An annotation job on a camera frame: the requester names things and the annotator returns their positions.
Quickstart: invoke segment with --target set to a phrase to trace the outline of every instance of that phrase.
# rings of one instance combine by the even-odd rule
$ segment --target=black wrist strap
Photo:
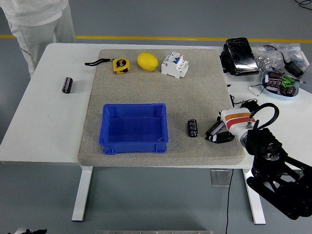
[[[97,66],[99,65],[100,63],[103,63],[103,62],[112,62],[113,59],[110,59],[110,58],[101,58],[95,62],[86,62],[84,65],[86,66]]]

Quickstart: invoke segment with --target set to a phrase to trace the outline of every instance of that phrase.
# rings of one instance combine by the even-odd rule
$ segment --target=gray floor
[[[312,11],[294,0],[70,1],[76,35],[311,39]],[[10,34],[0,11],[0,35]],[[78,43],[222,46],[223,41],[78,40]],[[251,43],[252,46],[263,43]],[[301,44],[312,61],[312,47]],[[0,39],[0,142],[29,82],[15,39]],[[211,185],[209,169],[94,168],[83,222],[72,222],[81,169],[0,164],[0,232],[19,227],[48,233],[96,230],[213,230],[225,233],[227,188]],[[261,199],[266,225],[254,225],[241,170],[230,193],[229,234],[308,234]]]

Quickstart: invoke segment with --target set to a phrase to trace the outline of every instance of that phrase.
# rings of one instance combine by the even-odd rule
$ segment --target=yellow tape measure
[[[116,74],[123,74],[130,70],[129,60],[126,58],[117,58],[113,60],[114,72]]]

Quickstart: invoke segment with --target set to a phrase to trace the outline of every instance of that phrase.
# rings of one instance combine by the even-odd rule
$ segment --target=plastic bag
[[[257,65],[261,73],[265,70],[271,69],[272,67],[285,71],[285,62],[290,61],[293,61],[303,72],[309,65],[309,63],[304,59],[299,43],[270,43],[268,46],[256,47],[254,52],[256,54]]]
[[[280,68],[284,66],[281,53],[272,47],[259,46],[254,48],[254,53],[260,73],[272,69],[272,67]]]
[[[305,61],[299,43],[272,43],[278,51],[283,53],[285,61],[293,61],[303,72],[307,69],[308,63]]]

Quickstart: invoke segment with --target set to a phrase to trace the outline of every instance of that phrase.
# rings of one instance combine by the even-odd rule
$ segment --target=lemon
[[[142,52],[139,54],[137,63],[142,69],[151,72],[158,67],[158,59],[150,52]]]

